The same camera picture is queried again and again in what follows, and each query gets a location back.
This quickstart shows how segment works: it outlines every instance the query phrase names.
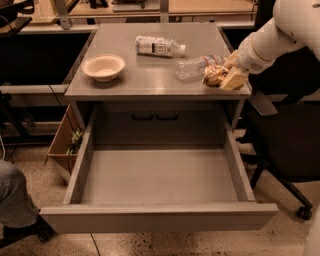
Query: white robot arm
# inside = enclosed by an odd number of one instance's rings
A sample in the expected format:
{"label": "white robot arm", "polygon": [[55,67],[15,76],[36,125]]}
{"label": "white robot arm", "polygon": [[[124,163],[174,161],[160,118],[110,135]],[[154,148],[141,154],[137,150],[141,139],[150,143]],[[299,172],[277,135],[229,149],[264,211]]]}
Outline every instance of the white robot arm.
{"label": "white robot arm", "polygon": [[277,0],[273,18],[244,39],[225,66],[258,74],[304,46],[320,60],[320,0]]}

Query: white bowl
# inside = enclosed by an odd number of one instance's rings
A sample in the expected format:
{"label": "white bowl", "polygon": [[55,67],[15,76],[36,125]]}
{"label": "white bowl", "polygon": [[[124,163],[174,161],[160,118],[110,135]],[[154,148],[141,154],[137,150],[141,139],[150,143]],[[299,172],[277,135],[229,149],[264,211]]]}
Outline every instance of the white bowl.
{"label": "white bowl", "polygon": [[87,76],[99,82],[108,82],[115,79],[125,65],[120,56],[101,54],[85,60],[81,68]]}

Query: speckled floor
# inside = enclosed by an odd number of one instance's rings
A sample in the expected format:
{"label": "speckled floor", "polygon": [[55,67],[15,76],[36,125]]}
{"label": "speckled floor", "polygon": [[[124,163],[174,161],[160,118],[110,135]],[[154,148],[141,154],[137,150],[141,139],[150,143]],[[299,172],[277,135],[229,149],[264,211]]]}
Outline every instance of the speckled floor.
{"label": "speckled floor", "polygon": [[[12,159],[13,148],[7,149],[8,160],[25,173],[29,193],[38,207],[60,205],[67,187],[61,176],[63,170],[51,159],[45,164],[48,149],[47,146],[18,147]],[[316,208],[320,201],[320,183],[298,187]],[[263,174],[254,193],[258,202],[276,202],[280,210],[259,231],[63,234],[45,244],[31,236],[0,250],[0,255],[302,255],[312,221],[305,222],[295,216],[299,202],[268,173]]]}

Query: drawer handle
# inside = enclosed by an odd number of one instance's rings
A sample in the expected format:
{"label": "drawer handle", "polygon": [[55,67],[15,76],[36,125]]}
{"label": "drawer handle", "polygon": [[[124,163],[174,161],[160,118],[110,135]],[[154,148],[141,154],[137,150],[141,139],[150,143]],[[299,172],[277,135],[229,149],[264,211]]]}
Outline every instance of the drawer handle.
{"label": "drawer handle", "polygon": [[175,113],[174,113],[174,115],[173,116],[166,116],[166,117],[161,117],[159,114],[158,114],[158,112],[156,112],[156,119],[157,120],[163,120],[163,121],[173,121],[173,120],[177,120],[178,119],[178,111],[176,111]]}
{"label": "drawer handle", "polygon": [[131,118],[135,121],[146,121],[146,120],[152,120],[154,117],[153,111],[150,112],[150,115],[148,116],[136,116],[136,113],[133,111],[131,114]]}

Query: bottle cap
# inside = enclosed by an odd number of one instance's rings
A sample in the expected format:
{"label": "bottle cap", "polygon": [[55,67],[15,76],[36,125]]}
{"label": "bottle cap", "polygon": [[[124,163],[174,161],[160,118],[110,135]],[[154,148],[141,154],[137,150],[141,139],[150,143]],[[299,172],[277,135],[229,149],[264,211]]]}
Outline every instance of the bottle cap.
{"label": "bottle cap", "polygon": [[184,54],[185,51],[186,51],[186,45],[184,44],[180,45],[180,47],[178,48],[178,53]]}

